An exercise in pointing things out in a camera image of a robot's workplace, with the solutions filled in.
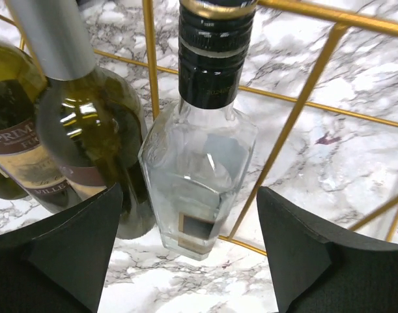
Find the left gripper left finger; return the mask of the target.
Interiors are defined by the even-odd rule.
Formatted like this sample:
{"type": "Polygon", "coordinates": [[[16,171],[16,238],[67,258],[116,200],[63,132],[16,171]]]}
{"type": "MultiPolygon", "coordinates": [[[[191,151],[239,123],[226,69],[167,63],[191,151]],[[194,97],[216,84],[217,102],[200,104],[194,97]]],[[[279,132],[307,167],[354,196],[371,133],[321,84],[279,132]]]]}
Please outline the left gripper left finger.
{"type": "Polygon", "coordinates": [[[122,190],[0,235],[0,312],[97,312],[122,190]]]}

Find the green wine bottle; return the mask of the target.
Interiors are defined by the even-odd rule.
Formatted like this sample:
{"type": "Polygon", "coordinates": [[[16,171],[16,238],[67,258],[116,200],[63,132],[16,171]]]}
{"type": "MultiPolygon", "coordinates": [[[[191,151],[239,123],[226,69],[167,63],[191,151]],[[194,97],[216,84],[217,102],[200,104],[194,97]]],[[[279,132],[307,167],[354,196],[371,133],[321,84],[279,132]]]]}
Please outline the green wine bottle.
{"type": "Polygon", "coordinates": [[[0,170],[49,212],[71,208],[81,199],[36,133],[36,99],[46,84],[32,59],[0,40],[0,170]]]}
{"type": "Polygon", "coordinates": [[[38,99],[42,145],[81,199],[119,185],[117,237],[145,235],[156,220],[137,158],[147,133],[137,93],[97,64],[76,2],[6,5],[48,81],[38,99]]]}

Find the clear glass liquor bottle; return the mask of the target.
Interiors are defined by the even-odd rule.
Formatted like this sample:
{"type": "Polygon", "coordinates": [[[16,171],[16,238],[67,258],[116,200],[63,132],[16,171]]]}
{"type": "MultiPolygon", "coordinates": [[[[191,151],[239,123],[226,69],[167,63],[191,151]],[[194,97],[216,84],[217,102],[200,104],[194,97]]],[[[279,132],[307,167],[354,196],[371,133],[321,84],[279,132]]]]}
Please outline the clear glass liquor bottle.
{"type": "Polygon", "coordinates": [[[257,127],[234,107],[255,1],[181,1],[178,103],[154,120],[139,152],[167,249],[208,257],[255,148],[257,127]]]}

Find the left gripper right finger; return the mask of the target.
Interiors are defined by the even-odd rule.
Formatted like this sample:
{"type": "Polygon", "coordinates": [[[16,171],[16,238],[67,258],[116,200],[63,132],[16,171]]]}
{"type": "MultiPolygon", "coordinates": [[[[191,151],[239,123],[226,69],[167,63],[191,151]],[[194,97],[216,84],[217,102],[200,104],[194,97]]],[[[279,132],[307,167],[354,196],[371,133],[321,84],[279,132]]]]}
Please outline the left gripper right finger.
{"type": "Polygon", "coordinates": [[[398,312],[398,244],[335,225],[265,186],[257,210],[279,312],[398,312]]]}

